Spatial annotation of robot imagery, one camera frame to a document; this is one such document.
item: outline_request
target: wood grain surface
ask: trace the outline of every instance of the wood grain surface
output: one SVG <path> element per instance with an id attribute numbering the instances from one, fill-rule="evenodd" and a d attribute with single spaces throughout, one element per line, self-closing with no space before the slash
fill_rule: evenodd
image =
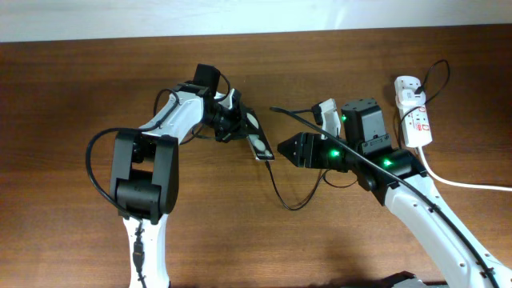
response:
<path id="1" fill-rule="evenodd" d="M 128 287 L 126 231 L 86 176 L 86 144 L 105 128 L 146 123 L 156 92 L 191 79 L 197 63 L 229 77 L 277 153 L 280 141 L 308 129 L 269 106 L 374 97 L 393 134 L 394 78 L 422 78 L 440 58 L 452 79 L 429 106 L 430 165 L 448 179 L 510 185 L 512 26 L 1 44 L 0 286 Z M 444 76 L 432 75 L 432 89 Z M 104 186 L 113 139 L 94 148 Z M 289 212 L 245 141 L 197 139 L 179 153 L 166 231 L 175 286 L 320 286 L 403 270 L 443 280 L 412 233 L 358 186 L 323 183 L 307 208 Z M 280 155 L 273 169 L 288 202 L 306 196 L 318 176 Z M 341 185 L 354 175 L 329 178 Z M 512 266 L 512 194 L 437 187 Z"/>

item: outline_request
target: black wire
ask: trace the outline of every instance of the black wire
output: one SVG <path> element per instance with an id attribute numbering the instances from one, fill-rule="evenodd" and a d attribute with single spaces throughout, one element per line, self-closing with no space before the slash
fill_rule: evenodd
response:
<path id="1" fill-rule="evenodd" d="M 137 231 L 135 231 L 135 235 L 137 238 L 135 239 L 135 243 L 142 244 L 142 232 L 144 232 L 144 229 L 142 228 L 142 222 L 138 224 Z M 140 267 L 136 267 L 137 274 L 138 274 L 138 280 L 141 282 L 142 288 L 146 288 L 146 280 L 144 279 L 144 275 L 142 275 L 142 264 L 144 263 L 144 257 L 142 256 L 142 262 L 139 263 Z"/>
<path id="2" fill-rule="evenodd" d="M 422 192 L 420 192 L 418 189 L 414 188 L 414 186 L 412 186 L 408 182 L 400 179 L 399 176 L 397 176 L 397 175 L 395 175 L 395 174 L 393 174 L 393 173 L 391 173 L 391 172 L 389 172 L 387 170 L 384 170 L 383 168 L 381 168 L 377 164 L 375 164 L 372 161 L 366 159 L 364 156 L 360 155 L 358 152 L 356 152 L 352 148 L 348 147 L 347 144 L 343 143 L 338 138 L 336 138 L 335 136 L 331 135 L 329 132 L 327 132 L 327 131 L 325 131 L 325 130 L 323 130 L 321 128 L 318 128 L 315 124 L 313 124 L 311 122 L 308 122 L 304 118 L 301 118 L 301 117 L 297 116 L 296 114 L 293 114 L 293 113 L 289 112 L 288 110 L 285 110 L 285 109 L 279 108 L 279 107 L 271 107 L 270 110 L 272 110 L 274 112 L 279 112 L 279 113 L 286 114 L 286 115 L 294 118 L 295 120 L 299 121 L 300 123 L 308 126 L 309 128 L 311 128 L 311 129 L 313 129 L 313 130 L 315 130 L 315 131 L 325 135 L 330 140 L 332 140 L 335 143 L 337 143 L 338 145 L 340 145 L 347 152 L 351 153 L 353 156 L 355 156 L 356 158 L 358 158 L 359 160 L 361 160 L 362 162 L 367 164 L 369 167 L 371 167 L 372 169 L 376 170 L 376 172 L 382 173 L 385 176 L 394 179 L 395 181 L 399 182 L 400 184 L 404 185 L 409 190 L 411 190 L 414 194 L 416 194 L 416 196 L 418 196 L 422 201 L 424 201 L 424 203 L 426 203 L 432 209 L 432 211 L 436 212 L 439 215 L 439 217 L 461 239 L 461 241 L 464 243 L 464 245 L 466 245 L 466 247 L 471 251 L 472 255 L 475 257 L 475 259 L 478 261 L 480 266 L 483 268 L 483 273 L 488 277 L 488 279 L 491 282 L 492 286 L 494 288 L 499 288 L 499 285 L 496 282 L 496 279 L 494 278 L 494 274 L 493 274 L 492 270 L 489 269 L 489 267 L 484 262 L 483 258 L 480 256 L 480 254 L 473 247 L 471 242 L 466 238 L 466 236 L 464 236 L 464 234 L 460 231 L 460 229 L 457 228 L 457 226 L 441 211 L 441 209 L 437 205 L 435 205 L 431 200 L 429 200 L 428 197 L 425 196 Z"/>
<path id="3" fill-rule="evenodd" d="M 432 97 L 428 98 L 426 101 L 425 101 L 425 105 L 434 100 L 434 98 L 436 98 L 443 89 L 445 89 L 446 85 L 448 85 L 448 82 L 450 81 L 450 64 L 448 63 L 447 60 L 445 59 L 441 59 L 439 61 L 437 61 L 436 63 L 432 64 L 432 66 L 429 68 L 429 70 L 426 72 L 426 75 L 425 75 L 425 78 L 423 79 L 423 84 L 416 89 L 415 93 L 416 92 L 422 92 L 422 91 L 425 91 L 426 92 L 426 88 L 425 88 L 425 85 L 426 83 L 428 82 L 429 80 L 429 74 L 430 72 L 432 71 L 433 68 L 436 67 L 437 64 L 440 64 L 440 63 L 445 63 L 446 64 L 446 71 L 447 71 L 447 75 L 446 75 L 446 80 L 444 82 L 444 84 L 442 84 L 441 88 L 439 88 L 438 92 L 434 93 L 434 95 L 432 95 Z M 407 115 L 409 115 L 411 112 L 413 112 L 414 110 L 416 110 L 417 108 L 420 108 L 420 106 L 417 106 L 409 111 L 407 111 L 407 113 L 405 113 L 403 116 L 402 116 L 402 119 L 400 119 L 400 122 L 398 123 L 398 147 L 402 148 L 402 136 L 401 136 L 401 132 L 402 132 L 402 123 L 404 121 L 404 119 L 407 117 Z"/>
<path id="4" fill-rule="evenodd" d="M 322 176 L 318 177 L 318 180 L 316 181 L 316 183 L 314 184 L 314 187 L 312 189 L 312 191 L 310 192 L 309 195 L 307 195 L 307 197 L 304 198 L 304 200 L 300 201 L 295 207 L 290 207 L 288 206 L 284 200 L 282 200 L 282 197 L 278 191 L 278 188 L 276 187 L 275 185 L 275 180 L 274 180 L 274 176 L 272 175 L 272 169 L 270 168 L 270 163 L 268 161 L 265 161 L 265 166 L 266 168 L 268 169 L 269 171 L 269 174 L 270 174 L 270 179 L 272 179 L 272 185 L 274 186 L 274 190 L 275 190 L 275 193 L 276 195 L 278 196 L 279 198 L 279 201 L 281 201 L 281 204 L 287 208 L 288 210 L 290 211 L 299 211 L 300 209 L 306 207 L 306 205 L 311 201 L 311 199 L 313 198 L 314 196 L 314 193 L 317 191 L 317 188 L 318 188 L 318 184 L 320 184 L 320 181 L 322 180 L 322 177 L 325 176 L 325 174 L 327 173 L 327 171 L 325 171 Z"/>
<path id="5" fill-rule="evenodd" d="M 324 181 L 325 183 L 327 183 L 327 185 L 332 186 L 332 187 L 334 187 L 334 188 L 348 188 L 348 187 L 350 187 L 350 186 L 352 186 L 353 184 L 355 184 L 355 183 L 357 183 L 357 182 L 358 182 L 358 180 L 356 179 L 354 182 L 352 182 L 352 183 L 351 183 L 351 184 L 349 184 L 349 185 L 345 185 L 345 186 L 337 186 L 337 185 L 332 184 L 331 182 L 327 181 L 327 178 L 326 178 L 326 177 L 327 177 L 327 172 L 329 172 L 329 171 L 330 171 L 330 169 L 329 169 L 329 170 L 327 170 L 327 171 L 324 173 L 324 175 L 323 175 L 323 177 L 322 177 L 322 178 L 323 178 L 323 181 Z"/>
<path id="6" fill-rule="evenodd" d="M 169 116 L 169 114 L 176 108 L 176 106 L 179 105 L 179 97 L 178 97 L 178 95 L 174 91 L 171 91 L 171 93 L 176 98 L 176 102 L 174 102 L 173 106 L 169 109 L 169 111 L 167 111 L 165 113 L 165 115 L 160 120 L 156 121 L 156 123 L 152 127 L 143 128 L 143 129 L 141 129 L 141 128 L 109 128 L 109 129 L 103 130 L 103 131 L 97 133 L 95 136 L 93 136 L 92 139 L 89 141 L 89 144 L 87 145 L 87 149 L 86 149 L 86 170 L 87 170 L 87 175 L 89 176 L 89 180 L 93 183 L 94 188 L 110 204 L 114 205 L 118 210 L 120 210 L 124 214 L 129 215 L 130 217 L 134 218 L 135 220 L 137 220 L 139 222 L 142 222 L 142 219 L 140 219 L 137 216 L 132 215 L 124 207 L 122 207 L 119 204 L 117 204 L 116 201 L 113 200 L 112 197 L 110 195 L 108 195 L 108 193 L 105 192 L 104 189 L 99 185 L 98 180 L 96 180 L 96 177 L 94 176 L 94 173 L 93 173 L 93 168 L 92 168 L 92 165 L 91 165 L 91 162 L 90 162 L 90 157 L 92 155 L 92 150 L 93 150 L 94 144 L 96 143 L 96 141 L 98 139 L 100 139 L 101 136 L 103 136 L 105 134 L 108 134 L 108 133 L 111 133 L 111 132 L 135 132 L 135 133 L 141 133 L 141 132 L 152 131 L 152 130 L 155 130 L 156 128 L 158 128 L 166 120 L 166 118 Z"/>
<path id="7" fill-rule="evenodd" d="M 227 79 L 227 77 L 221 73 L 221 77 L 224 78 L 224 81 L 226 81 L 226 84 L 227 84 L 227 93 L 226 95 L 222 96 L 222 98 L 219 98 L 219 99 L 215 99 L 216 102 L 220 102 L 220 101 L 223 101 L 224 99 L 227 98 L 227 95 L 230 94 L 231 92 L 231 83 L 230 81 Z"/>
<path id="8" fill-rule="evenodd" d="M 170 94 L 175 94 L 175 92 L 169 88 L 164 88 L 164 89 L 160 90 L 160 92 L 158 92 L 157 97 L 154 100 L 154 104 L 153 104 L 153 117 L 157 115 L 158 101 L 160 101 L 160 96 L 162 96 L 162 94 L 166 91 L 169 92 Z"/>
<path id="9" fill-rule="evenodd" d="M 313 112 L 313 111 L 312 111 L 312 109 L 303 109 L 303 110 L 292 110 L 290 112 L 293 114 L 300 114 L 300 113 Z"/>

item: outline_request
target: power outlet socket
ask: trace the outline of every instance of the power outlet socket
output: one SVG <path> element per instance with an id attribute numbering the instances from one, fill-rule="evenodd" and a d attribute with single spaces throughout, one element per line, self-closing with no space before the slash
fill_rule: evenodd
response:
<path id="1" fill-rule="evenodd" d="M 395 101 L 400 112 L 400 119 L 404 114 L 419 106 L 409 113 L 402 122 L 404 142 L 410 148 L 418 148 L 432 142 L 432 133 L 425 108 L 425 93 L 414 93 L 420 85 L 419 79 L 412 76 L 400 76 L 394 81 Z"/>

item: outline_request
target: white cable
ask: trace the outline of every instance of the white cable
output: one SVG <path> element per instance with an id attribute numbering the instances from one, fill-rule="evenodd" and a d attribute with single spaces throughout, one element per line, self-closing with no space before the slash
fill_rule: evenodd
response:
<path id="1" fill-rule="evenodd" d="M 429 165 L 426 163 L 425 155 L 423 154 L 423 148 L 418 147 L 416 148 L 419 152 L 419 157 L 422 159 L 423 165 L 425 166 L 426 171 L 432 176 L 433 178 L 437 179 L 440 182 L 443 182 L 448 185 L 452 186 L 459 186 L 464 188 L 475 188 L 475 189 L 489 189 L 489 190 L 501 190 L 501 191 L 510 191 L 512 192 L 512 188 L 509 187 L 501 187 L 501 186 L 491 186 L 491 185 L 476 185 L 476 184 L 466 184 L 466 183 L 459 183 L 459 182 L 453 182 L 450 180 L 443 179 L 436 175 L 432 171 L 432 169 L 429 167 Z"/>

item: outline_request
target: white wall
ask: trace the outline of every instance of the white wall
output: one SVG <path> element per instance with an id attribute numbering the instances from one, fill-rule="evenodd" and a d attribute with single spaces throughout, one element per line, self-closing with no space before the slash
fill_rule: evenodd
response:
<path id="1" fill-rule="evenodd" d="M 512 22 L 512 0 L 0 0 L 0 42 Z"/>

